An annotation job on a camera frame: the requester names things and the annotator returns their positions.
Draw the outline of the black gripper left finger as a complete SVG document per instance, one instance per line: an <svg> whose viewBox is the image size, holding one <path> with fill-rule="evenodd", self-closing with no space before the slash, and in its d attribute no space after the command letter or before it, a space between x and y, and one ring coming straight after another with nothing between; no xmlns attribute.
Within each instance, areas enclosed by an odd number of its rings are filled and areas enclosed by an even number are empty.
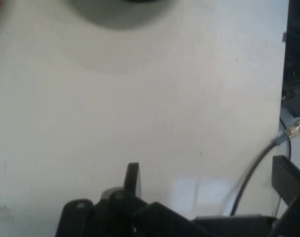
<svg viewBox="0 0 300 237"><path fill-rule="evenodd" d="M212 237L164 205L141 199L139 163L129 163L122 187L107 189L98 203L77 199L64 205L57 237Z"/></svg>

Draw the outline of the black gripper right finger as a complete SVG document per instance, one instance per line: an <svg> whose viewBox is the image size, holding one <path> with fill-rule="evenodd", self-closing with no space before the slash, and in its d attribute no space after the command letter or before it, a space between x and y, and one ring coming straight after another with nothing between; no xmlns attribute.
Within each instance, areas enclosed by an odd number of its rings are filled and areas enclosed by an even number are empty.
<svg viewBox="0 0 300 237"><path fill-rule="evenodd" d="M300 237L300 169L285 156L274 156L272 186L287 205L270 235Z"/></svg>

